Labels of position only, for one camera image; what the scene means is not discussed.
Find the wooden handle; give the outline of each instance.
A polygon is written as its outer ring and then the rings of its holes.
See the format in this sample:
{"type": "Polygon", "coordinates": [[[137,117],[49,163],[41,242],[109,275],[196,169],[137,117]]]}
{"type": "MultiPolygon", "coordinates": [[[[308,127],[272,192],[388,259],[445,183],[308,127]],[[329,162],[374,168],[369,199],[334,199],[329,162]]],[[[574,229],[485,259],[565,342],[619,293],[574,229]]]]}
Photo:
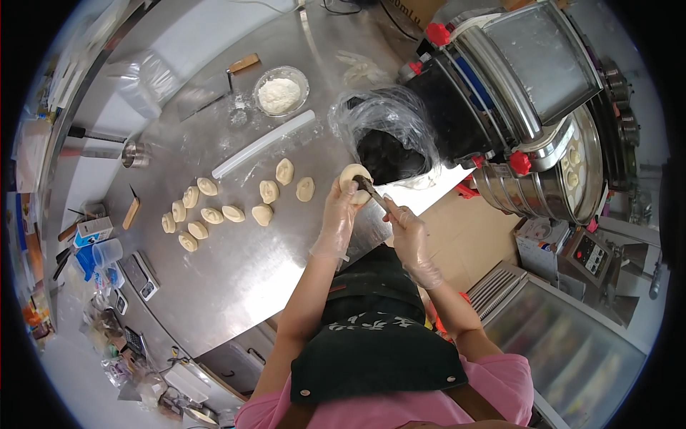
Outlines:
{"type": "Polygon", "coordinates": [[[124,218],[124,222],[121,224],[124,229],[129,229],[131,226],[131,223],[133,222],[133,217],[136,216],[136,212],[138,211],[138,208],[141,206],[141,202],[139,201],[138,198],[134,198],[133,202],[131,203],[131,207],[129,207],[129,211],[126,212],[126,217],[124,218]]]}
{"type": "Polygon", "coordinates": [[[78,224],[79,224],[79,222],[74,222],[69,228],[67,228],[67,229],[65,229],[64,231],[62,231],[62,232],[60,233],[60,235],[57,236],[57,240],[63,242],[63,241],[65,241],[67,238],[69,238],[69,236],[70,236],[71,234],[73,234],[74,231],[76,231],[76,225],[78,225],[78,224]]]}
{"type": "Polygon", "coordinates": [[[235,73],[236,71],[245,69],[246,67],[251,66],[256,62],[259,62],[259,57],[257,56],[257,54],[250,54],[234,62],[232,65],[228,66],[228,70],[231,73],[235,73]]]}

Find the digital scale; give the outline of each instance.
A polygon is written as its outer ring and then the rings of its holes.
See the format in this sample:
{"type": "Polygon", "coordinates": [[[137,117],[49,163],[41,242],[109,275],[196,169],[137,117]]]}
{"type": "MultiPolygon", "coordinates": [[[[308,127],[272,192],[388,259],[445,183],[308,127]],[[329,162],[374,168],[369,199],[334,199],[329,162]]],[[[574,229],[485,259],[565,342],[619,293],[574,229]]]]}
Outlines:
{"type": "Polygon", "coordinates": [[[558,258],[558,271],[601,287],[610,266],[612,251],[585,228],[577,228],[558,258]]]}
{"type": "Polygon", "coordinates": [[[143,256],[138,251],[121,260],[119,264],[134,290],[146,301],[149,301],[160,290],[159,283],[155,280],[155,277],[143,260],[143,256]]]}

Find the plastic glove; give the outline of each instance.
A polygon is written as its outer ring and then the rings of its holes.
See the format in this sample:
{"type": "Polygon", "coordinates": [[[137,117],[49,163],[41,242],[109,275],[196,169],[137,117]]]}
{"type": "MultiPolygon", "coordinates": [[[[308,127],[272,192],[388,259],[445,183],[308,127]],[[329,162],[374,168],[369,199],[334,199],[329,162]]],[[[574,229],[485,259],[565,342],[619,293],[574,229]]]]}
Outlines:
{"type": "Polygon", "coordinates": [[[351,204],[350,200],[357,191],[359,183],[351,181],[345,191],[341,191],[338,177],[333,179],[331,192],[324,206],[324,221],[319,238],[309,252],[314,257],[339,257],[345,261],[350,236],[353,234],[353,221],[362,205],[351,204]]]}
{"type": "Polygon", "coordinates": [[[429,257],[426,224],[409,207],[398,207],[389,197],[384,199],[390,213],[383,220],[393,226],[393,246],[403,268],[420,287],[437,288],[443,282],[443,274],[429,257]]]}

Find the plastic container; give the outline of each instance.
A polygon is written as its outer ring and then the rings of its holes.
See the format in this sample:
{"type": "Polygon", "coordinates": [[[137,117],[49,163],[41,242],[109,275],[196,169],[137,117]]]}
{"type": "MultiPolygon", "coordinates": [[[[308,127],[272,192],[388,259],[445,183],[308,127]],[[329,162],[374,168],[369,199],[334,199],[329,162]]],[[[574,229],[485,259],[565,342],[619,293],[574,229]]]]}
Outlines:
{"type": "Polygon", "coordinates": [[[124,256],[124,249],[118,238],[111,238],[93,245],[93,261],[99,268],[105,268],[124,256]]]}
{"type": "Polygon", "coordinates": [[[286,116],[289,115],[290,113],[293,113],[297,111],[300,107],[303,107],[303,104],[305,104],[305,100],[307,100],[307,96],[309,95],[309,83],[307,82],[307,78],[305,77],[305,74],[296,69],[295,67],[290,67],[290,66],[280,66],[280,67],[275,67],[273,69],[267,70],[261,78],[257,80],[257,83],[255,84],[255,88],[252,90],[252,96],[255,99],[255,104],[259,108],[262,113],[264,113],[267,116],[271,117],[281,117],[281,116],[286,116]],[[264,108],[262,108],[262,104],[259,102],[259,89],[269,80],[274,80],[274,79],[290,79],[293,82],[297,83],[298,86],[300,87],[300,98],[296,102],[294,102],[288,109],[281,113],[271,113],[267,112],[264,108]]]}

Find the flour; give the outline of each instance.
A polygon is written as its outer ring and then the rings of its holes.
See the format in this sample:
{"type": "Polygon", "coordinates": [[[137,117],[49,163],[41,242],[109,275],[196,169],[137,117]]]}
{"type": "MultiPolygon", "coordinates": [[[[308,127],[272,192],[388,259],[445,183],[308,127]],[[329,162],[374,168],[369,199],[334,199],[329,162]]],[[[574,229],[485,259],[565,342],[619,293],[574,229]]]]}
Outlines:
{"type": "Polygon", "coordinates": [[[300,98],[300,87],[290,79],[278,78],[265,82],[257,95],[265,111],[283,113],[300,98]]]}

